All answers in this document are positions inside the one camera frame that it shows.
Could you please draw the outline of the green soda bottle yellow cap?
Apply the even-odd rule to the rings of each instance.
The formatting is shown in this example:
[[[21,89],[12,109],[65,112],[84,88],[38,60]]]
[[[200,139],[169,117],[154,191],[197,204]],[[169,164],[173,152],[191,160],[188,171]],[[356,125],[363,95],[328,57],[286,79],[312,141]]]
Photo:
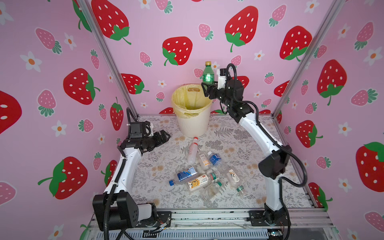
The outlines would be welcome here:
[[[212,62],[205,62],[205,69],[203,71],[203,83],[213,85],[215,83],[215,73],[212,68]]]

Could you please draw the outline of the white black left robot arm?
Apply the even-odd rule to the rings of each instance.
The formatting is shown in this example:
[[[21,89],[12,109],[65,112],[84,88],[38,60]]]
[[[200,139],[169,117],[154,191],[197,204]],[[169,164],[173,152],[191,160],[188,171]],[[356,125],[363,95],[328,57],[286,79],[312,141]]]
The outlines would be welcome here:
[[[155,204],[137,204],[131,196],[134,176],[144,153],[169,141],[171,135],[164,130],[144,138],[127,138],[118,150],[121,153],[115,173],[104,193],[93,199],[94,213],[99,229],[107,235],[111,230],[153,226],[158,222]]]

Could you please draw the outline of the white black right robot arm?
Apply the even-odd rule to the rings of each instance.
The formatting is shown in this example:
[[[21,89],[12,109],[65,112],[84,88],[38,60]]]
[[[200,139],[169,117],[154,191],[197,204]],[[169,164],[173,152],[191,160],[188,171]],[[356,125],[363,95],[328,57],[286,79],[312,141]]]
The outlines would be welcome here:
[[[259,163],[259,170],[265,177],[267,200],[263,220],[273,226],[288,218],[283,204],[282,176],[288,164],[292,149],[282,146],[259,121],[260,111],[251,101],[243,101],[243,85],[238,80],[229,80],[221,89],[218,84],[202,83],[205,97],[217,99],[227,108],[227,113],[240,124],[259,145],[265,158]]]

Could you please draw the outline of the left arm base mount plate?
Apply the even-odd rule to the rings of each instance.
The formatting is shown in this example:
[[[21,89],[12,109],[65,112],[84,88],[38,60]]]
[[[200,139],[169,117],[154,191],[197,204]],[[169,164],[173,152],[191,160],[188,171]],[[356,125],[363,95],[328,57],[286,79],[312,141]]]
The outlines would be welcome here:
[[[172,212],[160,211],[151,218],[139,221],[136,228],[166,228],[171,226]]]

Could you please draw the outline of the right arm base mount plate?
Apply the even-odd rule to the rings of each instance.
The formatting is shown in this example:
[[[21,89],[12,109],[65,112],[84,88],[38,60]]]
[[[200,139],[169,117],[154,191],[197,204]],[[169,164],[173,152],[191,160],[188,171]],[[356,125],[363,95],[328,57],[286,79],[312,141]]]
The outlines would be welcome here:
[[[288,227],[291,225],[287,212],[284,209],[279,211],[249,211],[249,218],[253,227]]]

